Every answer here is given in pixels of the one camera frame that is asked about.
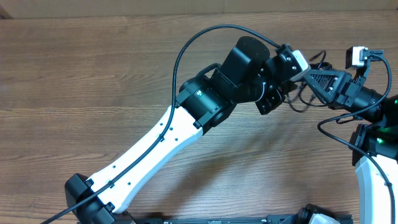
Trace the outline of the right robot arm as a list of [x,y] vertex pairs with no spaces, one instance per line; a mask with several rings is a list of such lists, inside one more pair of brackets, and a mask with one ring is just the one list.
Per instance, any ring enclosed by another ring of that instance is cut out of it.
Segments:
[[349,141],[321,130],[353,152],[360,223],[397,223],[397,97],[366,88],[367,75],[365,68],[354,77],[340,70],[311,70],[304,80],[324,105],[347,111],[335,122],[365,120]]

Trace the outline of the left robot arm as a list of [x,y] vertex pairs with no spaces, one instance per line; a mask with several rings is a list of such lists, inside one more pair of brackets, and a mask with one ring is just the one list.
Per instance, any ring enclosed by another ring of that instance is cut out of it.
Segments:
[[146,182],[176,153],[226,120],[239,103],[261,114],[278,107],[290,86],[310,67],[288,45],[271,56],[259,40],[243,36],[223,63],[187,80],[157,124],[122,156],[86,177],[65,184],[67,204],[80,223],[132,223],[127,208]]

